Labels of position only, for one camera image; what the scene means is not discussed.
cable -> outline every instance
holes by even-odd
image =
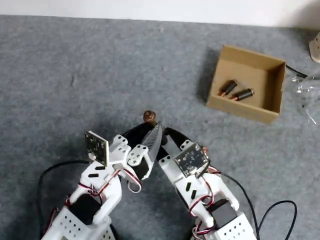
[[[203,203],[204,205],[206,205],[206,206],[209,207],[209,206],[211,206],[211,205],[214,203],[214,201],[215,201],[215,196],[214,196],[214,193],[212,192],[212,189],[211,189],[209,183],[206,181],[206,179],[205,179],[204,177],[202,177],[202,179],[203,179],[205,185],[208,187],[209,192],[210,192],[210,195],[211,195],[211,196],[210,196],[211,200],[210,200],[209,203],[204,203],[204,202],[202,202],[202,203]]]
[[[268,208],[268,210],[265,212],[265,214],[263,215],[262,217],[262,220],[258,226],[258,231],[261,230],[261,227],[262,227],[262,224],[264,223],[268,213],[277,205],[280,205],[280,204],[292,204],[293,207],[294,207],[294,215],[293,215],[293,219],[292,219],[292,222],[291,222],[291,226],[290,226],[290,229],[285,237],[285,240],[288,240],[290,235],[291,235],[291,232],[292,230],[294,229],[294,226],[295,226],[295,223],[296,223],[296,219],[297,219],[297,214],[298,214],[298,208],[297,208],[297,205],[294,201],[291,201],[291,200],[283,200],[283,201],[278,201],[276,202],[275,204],[273,204],[271,207]]]
[[[192,213],[192,209],[200,202],[200,201],[202,201],[202,200],[204,200],[204,199],[206,199],[206,198],[210,198],[211,196],[210,195],[204,195],[204,196],[201,196],[201,197],[199,197],[197,200],[195,200],[194,202],[193,202],[193,204],[191,204],[190,206],[189,206],[189,213],[190,213],[190,215],[192,216],[192,217],[195,217],[196,215],[194,215],[193,213]]]
[[[192,236],[196,239],[196,240],[203,240],[203,238],[199,237],[198,234],[196,233],[196,227],[192,228]]]
[[[306,74],[304,74],[304,73],[302,73],[302,72],[300,72],[300,71],[298,71],[298,70],[290,67],[288,64],[286,64],[285,67],[286,67],[287,69],[295,72],[298,77],[301,77],[301,78],[304,78],[304,79],[305,79],[306,77],[308,77],[308,75],[306,75]]]
[[[260,234],[259,234],[259,228],[258,228],[258,221],[257,221],[257,217],[256,217],[256,212],[255,212],[255,209],[254,209],[254,206],[245,190],[245,188],[237,181],[235,180],[233,177],[229,176],[228,174],[220,171],[221,175],[222,176],[225,176],[227,177],[228,179],[232,180],[233,182],[235,182],[242,190],[246,200],[248,201],[249,203],[249,206],[250,206],[250,209],[251,209],[251,212],[252,212],[252,217],[253,217],[253,221],[254,221],[254,227],[255,227],[255,233],[256,233],[256,240],[260,240]]]
[[[195,233],[199,236],[199,235],[205,235],[207,233],[209,233],[215,226],[212,226],[212,227],[207,227],[207,228],[204,228],[203,230],[200,230],[200,227],[202,225],[202,221],[199,222],[199,224],[196,226],[196,229],[195,229]]]
[[[50,213],[50,218],[49,218],[49,220],[48,220],[48,222],[47,222],[47,224],[46,224],[46,227],[45,227],[45,230],[44,230],[44,234],[48,231],[48,229],[51,227],[51,225],[52,225],[52,222],[54,221],[54,219],[55,219],[55,215],[57,214],[59,212],[59,209],[57,208],[57,207],[55,207],[52,211],[51,211],[51,213]]]
[[[41,209],[41,198],[42,198],[42,184],[44,177],[49,173],[51,170],[59,168],[61,166],[66,166],[66,165],[71,165],[71,164],[89,164],[89,161],[85,160],[71,160],[71,161],[63,161],[60,163],[57,163],[48,169],[46,169],[40,176],[38,185],[37,185],[37,190],[36,190],[36,209],[39,217],[39,238],[41,239],[43,236],[43,225],[44,225],[44,217]]]
[[[121,169],[117,169],[111,176],[111,178],[99,189],[99,191],[96,191],[96,190],[93,190],[92,188],[90,188],[89,186],[86,186],[84,184],[82,184],[81,182],[78,183],[79,186],[81,187],[84,187],[86,189],[90,189],[88,192],[90,193],[91,196],[93,197],[97,197],[97,196],[100,196],[101,193],[106,189],[107,186],[109,186],[109,182],[115,177],[117,176],[121,171],[124,171],[135,183],[136,185],[139,186],[139,189],[137,191],[134,191],[130,188],[130,185],[128,183],[128,188],[131,192],[135,193],[135,194],[138,194],[141,192],[142,190],[142,184],[140,182],[140,180],[135,176],[133,175],[129,170],[127,169],[124,169],[124,168],[121,168]]]
[[[211,162],[211,160],[208,159],[208,162],[206,163],[204,169],[203,169],[199,174],[196,174],[196,175],[195,175],[195,177],[196,177],[197,179],[200,178],[200,177],[208,170],[208,168],[209,168],[209,166],[210,166],[210,162]]]
[[[282,200],[282,201],[278,201],[276,203],[274,203],[271,207],[269,207],[267,209],[267,211],[265,212],[265,214],[263,215],[262,217],[262,220],[258,226],[258,221],[257,221],[257,217],[256,217],[256,212],[255,212],[255,209],[254,209],[254,206],[246,192],[246,190],[244,189],[244,187],[237,181],[235,180],[233,177],[229,176],[228,174],[224,173],[224,172],[221,172],[221,175],[227,177],[228,179],[232,180],[233,182],[235,182],[242,190],[243,194],[245,195],[245,198],[247,199],[248,203],[249,203],[249,206],[250,206],[250,209],[251,209],[251,212],[252,212],[252,216],[253,216],[253,221],[254,221],[254,227],[255,227],[255,232],[256,232],[256,239],[257,240],[260,240],[260,229],[262,227],[262,224],[264,223],[268,213],[277,205],[280,205],[280,204],[285,204],[285,203],[290,203],[294,206],[294,216],[293,216],[293,219],[292,219],[292,222],[291,222],[291,226],[290,226],[290,229],[285,237],[284,240],[288,240],[290,235],[291,235],[291,232],[293,231],[294,229],[294,226],[295,226],[295,223],[296,223],[296,219],[297,219],[297,213],[298,213],[298,208],[297,208],[297,205],[294,201],[291,201],[291,200]]]

white wall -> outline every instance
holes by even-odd
[[[320,29],[320,0],[0,0],[0,14]]]

circuit board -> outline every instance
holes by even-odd
[[[107,151],[109,150],[108,141],[92,131],[86,131],[85,134],[86,153],[91,160],[98,161],[104,166],[108,166]]]
[[[199,144],[194,143],[176,156],[174,161],[183,175],[187,178],[188,176],[195,174],[204,164],[207,164],[209,159],[201,150]]]

cylindrical object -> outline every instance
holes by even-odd
[[[237,86],[237,82],[236,80],[230,80],[228,81],[227,84],[225,84],[221,90],[220,90],[220,93],[219,93],[219,96],[223,97],[225,95],[228,95],[233,89],[235,89],[235,87]]]
[[[154,111],[147,110],[143,114],[143,120],[145,123],[151,124],[153,126],[157,125],[156,123],[156,113]]]
[[[251,97],[253,94],[255,94],[255,91],[252,88],[248,88],[248,89],[245,89],[245,90],[242,90],[242,91],[235,93],[233,95],[233,97],[230,99],[234,100],[234,101],[241,101],[243,99]]]

transparent plastic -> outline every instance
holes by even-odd
[[[308,116],[309,122],[320,124],[320,69],[314,74],[302,79],[294,77],[297,83],[295,92],[298,95],[299,111]]]

